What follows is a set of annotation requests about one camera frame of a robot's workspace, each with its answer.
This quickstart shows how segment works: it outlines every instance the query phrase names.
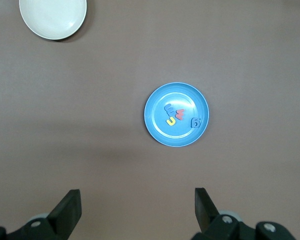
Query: screw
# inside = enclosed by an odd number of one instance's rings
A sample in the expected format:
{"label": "screw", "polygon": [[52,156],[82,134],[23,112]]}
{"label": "screw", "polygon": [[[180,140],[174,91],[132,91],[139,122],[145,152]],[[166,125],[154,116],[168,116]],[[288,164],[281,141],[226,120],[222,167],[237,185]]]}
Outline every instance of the screw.
{"label": "screw", "polygon": [[33,223],[31,223],[31,227],[35,228],[35,227],[38,227],[40,224],[41,224],[40,221],[34,221]]}
{"label": "screw", "polygon": [[222,221],[224,221],[226,224],[232,224],[232,219],[229,216],[223,216]]}
{"label": "screw", "polygon": [[264,228],[265,228],[266,230],[268,230],[269,232],[274,233],[274,232],[276,231],[276,227],[273,226],[271,223],[265,223],[263,226],[264,226]]}

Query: white plate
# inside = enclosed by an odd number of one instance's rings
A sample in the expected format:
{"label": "white plate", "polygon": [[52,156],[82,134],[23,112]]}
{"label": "white plate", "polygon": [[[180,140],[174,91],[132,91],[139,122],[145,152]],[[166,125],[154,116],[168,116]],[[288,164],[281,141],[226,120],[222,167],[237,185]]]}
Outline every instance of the white plate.
{"label": "white plate", "polygon": [[19,0],[25,24],[37,35],[50,40],[64,39],[82,25],[87,0]]}

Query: plate rim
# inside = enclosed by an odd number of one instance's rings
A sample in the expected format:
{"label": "plate rim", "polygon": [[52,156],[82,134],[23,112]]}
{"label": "plate rim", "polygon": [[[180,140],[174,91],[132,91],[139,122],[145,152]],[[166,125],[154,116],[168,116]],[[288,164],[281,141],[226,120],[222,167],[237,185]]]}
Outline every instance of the plate rim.
{"label": "plate rim", "polygon": [[61,39],[66,39],[68,37],[70,37],[71,35],[75,34],[79,28],[81,28],[82,24],[84,23],[85,19],[86,19],[86,16],[87,16],[87,8],[88,8],[88,4],[87,4],[87,0],[81,0],[83,3],[84,3],[84,13],[83,13],[83,16],[82,16],[82,20],[80,22],[80,24],[78,25],[78,27],[72,31],[70,34],[66,34],[65,36],[62,36],[62,37],[47,37],[47,36],[44,36],[42,34],[39,34],[38,32],[36,32],[35,30],[33,30],[29,24],[26,22],[25,18],[24,18],[24,15],[23,15],[23,12],[21,10],[21,2],[24,2],[24,1],[28,1],[28,0],[19,0],[19,10],[20,10],[20,14],[21,14],[21,17],[24,21],[24,23],[26,24],[26,26],[33,32],[35,33],[36,35],[38,35],[39,37],[41,38],[44,38],[44,39],[48,39],[48,40],[61,40]]}
{"label": "plate rim", "polygon": [[[158,139],[151,133],[151,131],[149,130],[148,125],[147,125],[147,121],[146,121],[146,109],[147,109],[147,106],[148,106],[148,103],[149,103],[149,100],[151,99],[151,97],[152,97],[157,91],[159,91],[161,88],[166,87],[167,85],[175,85],[175,84],[186,85],[186,86],[188,86],[188,87],[194,89],[195,91],[197,91],[197,92],[200,94],[200,96],[203,98],[204,103],[205,103],[205,105],[206,105],[206,109],[207,109],[206,124],[205,124],[205,126],[204,126],[203,131],[201,132],[201,134],[200,134],[195,140],[193,140],[193,141],[191,141],[191,142],[189,142],[189,143],[187,143],[187,144],[183,144],[183,145],[171,145],[171,144],[167,144],[167,143],[164,143],[164,142],[158,140]],[[157,142],[159,142],[159,143],[161,143],[161,144],[163,144],[163,145],[165,145],[165,146],[168,146],[168,147],[179,148],[179,147],[185,147],[185,146],[188,146],[188,145],[190,145],[190,144],[193,144],[194,142],[196,142],[196,141],[204,134],[204,132],[206,131],[206,129],[207,129],[207,127],[208,127],[208,123],[209,123],[209,119],[210,119],[210,111],[209,111],[209,105],[208,105],[208,102],[207,102],[205,96],[204,96],[204,95],[203,95],[203,94],[202,94],[195,86],[190,85],[190,84],[185,83],[185,82],[175,81],[175,82],[165,83],[165,84],[159,86],[157,89],[155,89],[155,90],[150,94],[150,96],[148,97],[148,99],[147,99],[147,101],[146,101],[146,103],[145,103],[145,106],[144,106],[143,118],[144,118],[144,124],[145,124],[145,127],[146,127],[146,129],[148,130],[148,133],[149,133],[149,134],[150,134]]]}

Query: plate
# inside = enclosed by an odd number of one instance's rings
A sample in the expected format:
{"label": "plate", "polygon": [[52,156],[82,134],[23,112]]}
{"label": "plate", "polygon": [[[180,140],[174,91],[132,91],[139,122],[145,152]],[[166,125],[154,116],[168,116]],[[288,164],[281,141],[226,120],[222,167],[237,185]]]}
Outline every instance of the plate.
{"label": "plate", "polygon": [[144,108],[144,122],[159,143],[183,147],[198,140],[207,128],[209,108],[195,87],[172,82],[155,90]]}
{"label": "plate", "polygon": [[19,0],[25,24],[37,35],[50,40],[65,39],[82,25],[87,0]]}

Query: tabletop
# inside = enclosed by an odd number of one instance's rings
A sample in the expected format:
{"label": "tabletop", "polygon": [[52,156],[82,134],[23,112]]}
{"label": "tabletop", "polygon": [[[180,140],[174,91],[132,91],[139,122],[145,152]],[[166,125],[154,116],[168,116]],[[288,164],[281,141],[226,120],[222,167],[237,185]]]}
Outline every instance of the tabletop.
{"label": "tabletop", "polygon": [[[169,147],[147,131],[160,86],[197,88],[209,123]],[[0,1],[0,226],[80,189],[70,240],[189,240],[195,188],[300,239],[300,0],[87,0],[47,40]]]}

